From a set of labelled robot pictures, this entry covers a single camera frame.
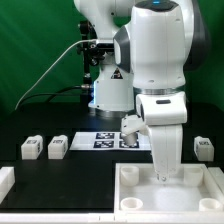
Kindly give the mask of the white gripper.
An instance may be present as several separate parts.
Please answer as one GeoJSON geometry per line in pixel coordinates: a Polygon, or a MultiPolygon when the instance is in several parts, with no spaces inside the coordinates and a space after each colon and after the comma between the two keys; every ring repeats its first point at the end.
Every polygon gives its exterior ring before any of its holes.
{"type": "Polygon", "coordinates": [[[147,130],[157,179],[160,183],[166,183],[170,175],[177,173],[181,164],[182,126],[149,126],[147,130]]]}

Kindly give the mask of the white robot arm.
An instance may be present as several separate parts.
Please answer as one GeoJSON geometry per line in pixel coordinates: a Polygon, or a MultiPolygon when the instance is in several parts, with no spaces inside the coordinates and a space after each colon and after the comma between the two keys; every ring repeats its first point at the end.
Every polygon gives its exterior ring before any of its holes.
{"type": "Polygon", "coordinates": [[[166,181],[181,164],[184,72],[200,66],[209,43],[198,0],[73,1],[96,32],[90,111],[123,115],[128,145],[148,136],[157,178],[166,181]]]}

